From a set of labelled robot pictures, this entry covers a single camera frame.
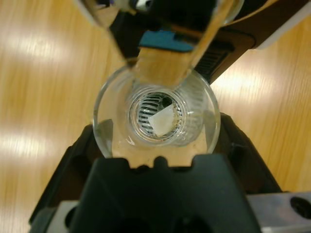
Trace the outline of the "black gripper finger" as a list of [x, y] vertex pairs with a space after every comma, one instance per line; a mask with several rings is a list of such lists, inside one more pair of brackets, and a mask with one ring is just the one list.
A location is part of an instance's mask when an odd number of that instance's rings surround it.
[[103, 157], [97, 146], [92, 125], [84, 127], [78, 139], [67, 148], [41, 195], [29, 222], [37, 214], [65, 200], [78, 200], [94, 161]]
[[228, 157], [247, 194], [282, 192], [250, 138], [224, 113], [214, 152]]

